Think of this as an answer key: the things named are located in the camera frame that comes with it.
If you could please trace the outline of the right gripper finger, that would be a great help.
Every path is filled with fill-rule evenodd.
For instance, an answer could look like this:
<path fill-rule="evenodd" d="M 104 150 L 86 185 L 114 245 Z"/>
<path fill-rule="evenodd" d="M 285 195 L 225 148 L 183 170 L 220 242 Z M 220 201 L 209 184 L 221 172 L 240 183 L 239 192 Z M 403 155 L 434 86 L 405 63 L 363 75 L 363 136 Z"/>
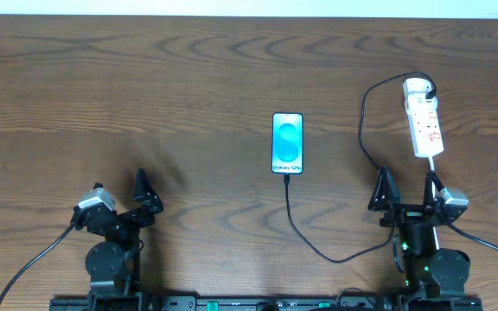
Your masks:
<path fill-rule="evenodd" d="M 386 212 L 392 209 L 395 204 L 399 204 L 400 200 L 401 194 L 393 175 L 387 166 L 381 166 L 367 209 L 375 212 Z"/>
<path fill-rule="evenodd" d="M 425 175 L 425 192 L 424 192 L 423 203 L 427 206 L 432 205 L 433 201 L 435 200 L 435 195 L 437 191 L 443 188 L 444 185 L 438 178 L 437 173 L 434 172 L 433 170 L 427 172 Z"/>

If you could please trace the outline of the blue smartphone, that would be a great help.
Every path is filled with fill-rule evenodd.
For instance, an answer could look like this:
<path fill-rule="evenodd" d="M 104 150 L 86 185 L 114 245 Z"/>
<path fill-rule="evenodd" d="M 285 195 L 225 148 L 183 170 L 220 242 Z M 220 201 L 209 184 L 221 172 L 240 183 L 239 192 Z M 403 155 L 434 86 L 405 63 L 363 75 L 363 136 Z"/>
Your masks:
<path fill-rule="evenodd" d="M 303 172 L 303 115 L 275 112 L 271 122 L 271 171 L 300 175 Z"/>

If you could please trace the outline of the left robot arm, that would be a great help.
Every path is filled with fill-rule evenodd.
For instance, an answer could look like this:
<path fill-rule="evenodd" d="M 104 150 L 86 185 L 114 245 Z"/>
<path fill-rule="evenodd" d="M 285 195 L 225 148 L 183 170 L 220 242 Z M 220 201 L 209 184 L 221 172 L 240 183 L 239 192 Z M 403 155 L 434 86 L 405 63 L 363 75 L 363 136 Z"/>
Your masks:
<path fill-rule="evenodd" d="M 155 299 L 141 287 L 140 230 L 155 224 L 163 202 L 143 169 L 137 171 L 132 199 L 139 207 L 124 213 L 115 210 L 115 199 L 100 183 L 84 193 L 73 208 L 71 224 L 80 231 L 99 235 L 85 259 L 90 276 L 87 307 L 90 310 L 152 310 Z"/>

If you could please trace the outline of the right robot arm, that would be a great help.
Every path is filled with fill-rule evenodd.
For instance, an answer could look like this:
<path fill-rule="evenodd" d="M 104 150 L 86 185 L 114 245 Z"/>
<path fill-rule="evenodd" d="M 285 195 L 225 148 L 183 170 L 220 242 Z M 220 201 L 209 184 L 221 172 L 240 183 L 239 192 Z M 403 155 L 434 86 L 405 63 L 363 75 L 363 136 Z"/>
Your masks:
<path fill-rule="evenodd" d="M 454 310 L 463 301 L 470 260 L 462 251 L 441 248 L 436 228 L 450 225 L 466 212 L 469 200 L 458 189 L 449 189 L 430 171 L 425 176 L 421 204 L 406 204 L 388 168 L 378 178 L 368 208 L 383 212 L 380 226 L 399 231 L 394 248 L 407 290 L 390 299 L 393 310 Z"/>

